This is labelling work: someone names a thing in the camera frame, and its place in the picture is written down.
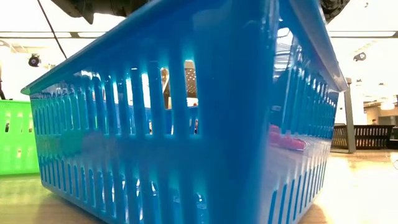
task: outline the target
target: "wire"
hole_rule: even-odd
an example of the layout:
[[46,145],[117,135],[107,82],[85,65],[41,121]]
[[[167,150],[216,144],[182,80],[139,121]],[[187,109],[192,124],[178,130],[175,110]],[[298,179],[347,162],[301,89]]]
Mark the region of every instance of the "wire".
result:
[[60,44],[60,42],[58,41],[57,36],[55,35],[54,29],[53,29],[52,26],[51,26],[51,23],[50,23],[50,21],[49,21],[49,18],[47,17],[47,14],[45,13],[45,11],[44,11],[44,9],[43,9],[42,3],[40,2],[40,0],[37,0],[37,3],[39,4],[39,6],[40,6],[40,8],[41,8],[41,10],[42,10],[42,12],[43,12],[43,15],[44,15],[44,17],[45,17],[45,20],[47,21],[47,23],[48,23],[49,26],[50,26],[51,32],[52,32],[52,34],[54,35],[55,41],[57,41],[58,47],[60,48],[60,50],[61,50],[63,56],[65,57],[65,59],[67,59],[68,57],[67,57],[67,55],[65,54],[65,52],[63,51],[63,49],[62,49],[62,47],[61,47],[61,44]]

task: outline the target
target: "green plastic basket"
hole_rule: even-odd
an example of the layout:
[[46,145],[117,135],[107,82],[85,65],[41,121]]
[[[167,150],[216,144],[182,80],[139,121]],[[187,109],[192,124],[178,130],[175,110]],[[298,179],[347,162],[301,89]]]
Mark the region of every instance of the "green plastic basket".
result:
[[0,175],[38,172],[30,103],[0,100]]

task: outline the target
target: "plastic basket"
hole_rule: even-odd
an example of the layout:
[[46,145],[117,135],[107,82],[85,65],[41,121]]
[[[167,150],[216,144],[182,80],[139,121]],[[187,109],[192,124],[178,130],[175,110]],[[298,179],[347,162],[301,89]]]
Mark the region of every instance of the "plastic basket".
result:
[[0,175],[39,173],[29,102],[0,100]]
[[347,88],[320,12],[316,0],[149,2],[22,90],[44,187],[108,223],[298,222]]

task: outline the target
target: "blue plastic basket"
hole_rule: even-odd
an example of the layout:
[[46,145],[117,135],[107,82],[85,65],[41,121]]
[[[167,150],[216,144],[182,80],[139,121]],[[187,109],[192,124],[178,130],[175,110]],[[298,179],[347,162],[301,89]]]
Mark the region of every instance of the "blue plastic basket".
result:
[[146,4],[22,90],[44,187],[108,223],[297,223],[323,185],[347,88],[320,11],[317,0]]

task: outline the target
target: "table surface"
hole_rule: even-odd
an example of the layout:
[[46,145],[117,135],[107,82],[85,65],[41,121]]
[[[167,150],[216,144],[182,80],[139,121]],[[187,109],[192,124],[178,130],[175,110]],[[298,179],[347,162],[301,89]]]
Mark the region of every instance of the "table surface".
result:
[[[398,151],[332,153],[321,194],[300,224],[396,224]],[[0,224],[103,223],[42,187],[40,177],[0,177]]]

